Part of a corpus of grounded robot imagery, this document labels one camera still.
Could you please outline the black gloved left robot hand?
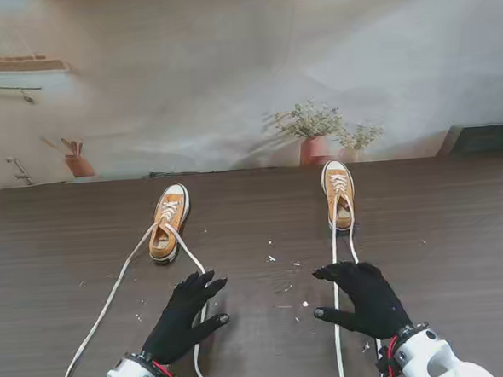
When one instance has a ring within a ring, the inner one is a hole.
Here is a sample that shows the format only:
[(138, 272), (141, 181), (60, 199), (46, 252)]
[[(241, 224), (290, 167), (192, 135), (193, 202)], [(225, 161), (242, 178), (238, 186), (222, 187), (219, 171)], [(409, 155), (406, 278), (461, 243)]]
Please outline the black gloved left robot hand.
[(214, 280), (214, 275), (212, 270), (203, 275), (194, 272), (176, 285), (156, 326), (142, 346), (142, 353), (160, 364), (172, 364), (229, 322), (229, 315), (220, 313), (194, 324), (195, 317), (207, 301), (228, 283), (225, 278)]

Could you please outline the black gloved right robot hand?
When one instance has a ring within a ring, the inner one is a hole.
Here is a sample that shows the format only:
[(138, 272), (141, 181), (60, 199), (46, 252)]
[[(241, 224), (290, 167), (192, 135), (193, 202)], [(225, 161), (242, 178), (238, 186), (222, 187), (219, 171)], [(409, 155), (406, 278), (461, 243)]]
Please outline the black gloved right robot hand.
[(389, 339), (412, 323), (400, 299), (375, 265), (344, 261), (317, 269), (316, 279), (334, 282), (350, 298), (354, 310), (318, 307), (314, 316), (351, 332)]

